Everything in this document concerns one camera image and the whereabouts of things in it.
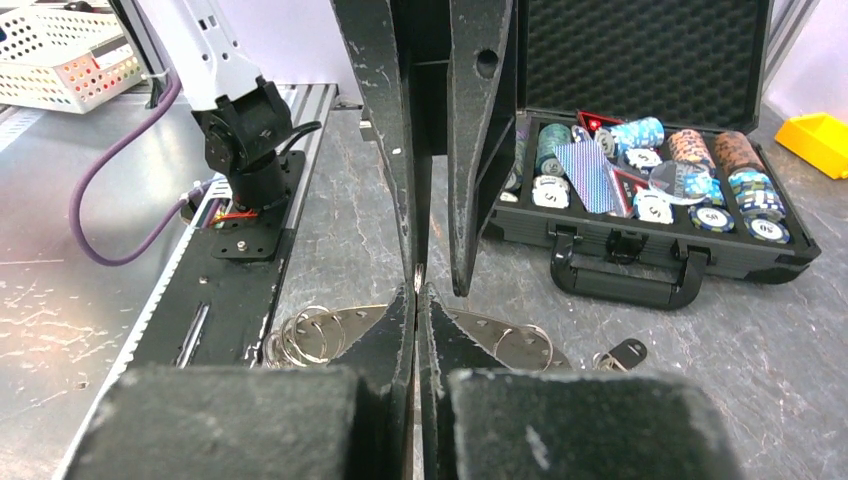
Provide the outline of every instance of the yellow container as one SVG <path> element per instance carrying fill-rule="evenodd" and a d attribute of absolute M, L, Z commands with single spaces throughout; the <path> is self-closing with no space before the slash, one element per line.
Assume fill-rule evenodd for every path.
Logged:
<path fill-rule="evenodd" d="M 832 116 L 814 113 L 790 118 L 774 139 L 828 177 L 848 178 L 848 125 Z"/>

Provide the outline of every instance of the poker chip case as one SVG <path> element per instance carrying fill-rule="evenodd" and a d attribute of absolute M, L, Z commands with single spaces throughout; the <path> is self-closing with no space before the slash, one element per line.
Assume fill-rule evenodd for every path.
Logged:
<path fill-rule="evenodd" d="M 666 138 L 690 128 L 715 157 L 714 138 L 756 128 L 766 0 L 519 0 L 518 103 L 530 119 L 517 203 L 498 202 L 486 236 L 552 248 L 551 276 L 571 294 L 671 310 L 690 304 L 705 275 L 780 284 L 820 253 L 762 148 L 752 144 L 786 207 L 787 244 L 754 238 L 727 175 L 717 169 L 736 228 L 705 231 L 674 205 L 671 225 L 588 213 L 571 188 L 565 209 L 532 202 L 539 131 L 574 125 L 579 110 L 625 120 L 659 118 Z M 667 145 L 660 149 L 668 155 Z M 673 269 L 674 282 L 577 268 L 577 255 Z"/>

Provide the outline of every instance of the gray table surface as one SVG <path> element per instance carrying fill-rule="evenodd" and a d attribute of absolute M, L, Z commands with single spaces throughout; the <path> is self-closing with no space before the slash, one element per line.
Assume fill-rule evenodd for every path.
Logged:
<path fill-rule="evenodd" d="M 186 110 L 169 113 L 98 179 L 84 217 L 104 252 L 125 251 L 191 180 L 208 176 Z M 65 204 L 75 179 L 144 114 L 120 102 L 86 117 L 47 114 L 0 153 L 3 204 L 12 216 L 0 233 L 0 381 L 8 386 L 0 392 L 3 478 L 45 478 L 53 470 L 179 232 L 174 222 L 153 251 L 117 270 L 91 264 L 67 232 Z M 594 353 L 624 338 L 643 340 L 651 353 L 639 368 L 678 372 L 700 384 L 724 414 L 751 479 L 846 478 L 848 383 L 838 365 L 848 361 L 848 300 L 841 292 L 848 186 L 775 145 L 779 121 L 764 114 L 753 138 L 766 146 L 824 251 L 790 284 L 709 278 L 691 306 L 657 312 L 567 296 L 550 280 L 549 251 L 484 241 L 471 295 L 455 298 L 444 158 L 434 167 L 428 280 L 450 306 L 541 326 L 576 368 L 589 368 Z M 358 120 L 358 112 L 331 115 L 280 317 L 307 304 L 385 303 L 401 281 L 389 192 L 376 149 L 359 138 Z M 97 197 L 109 203 L 96 206 Z M 61 261 L 4 264 L 41 259 Z"/>

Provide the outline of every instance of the white plastic basket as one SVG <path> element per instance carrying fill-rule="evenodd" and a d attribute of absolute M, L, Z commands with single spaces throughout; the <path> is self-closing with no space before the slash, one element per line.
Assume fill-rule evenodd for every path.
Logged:
<path fill-rule="evenodd" d="M 141 74 L 114 15 L 42 7 L 0 15 L 0 103 L 86 113 Z"/>

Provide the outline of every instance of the foam lining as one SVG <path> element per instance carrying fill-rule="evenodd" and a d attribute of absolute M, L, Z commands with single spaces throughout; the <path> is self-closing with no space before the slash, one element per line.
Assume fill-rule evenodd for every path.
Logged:
<path fill-rule="evenodd" d="M 753 128 L 768 0 L 525 0 L 526 105 Z"/>

